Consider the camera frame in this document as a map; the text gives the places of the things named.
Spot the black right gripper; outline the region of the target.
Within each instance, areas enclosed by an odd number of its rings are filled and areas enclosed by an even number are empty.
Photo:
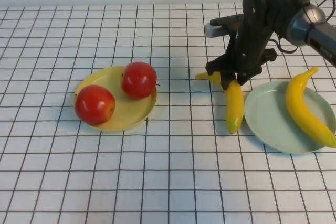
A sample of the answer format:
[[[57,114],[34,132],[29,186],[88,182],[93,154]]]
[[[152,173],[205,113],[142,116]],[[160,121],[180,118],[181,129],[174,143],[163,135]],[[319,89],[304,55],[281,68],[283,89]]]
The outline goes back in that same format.
[[[233,48],[228,55],[221,55],[206,64],[206,72],[211,81],[227,89],[236,79],[239,84],[245,84],[252,77],[262,73],[261,65],[267,61],[274,61],[277,53],[266,46],[273,32],[259,25],[250,25],[242,22]]]

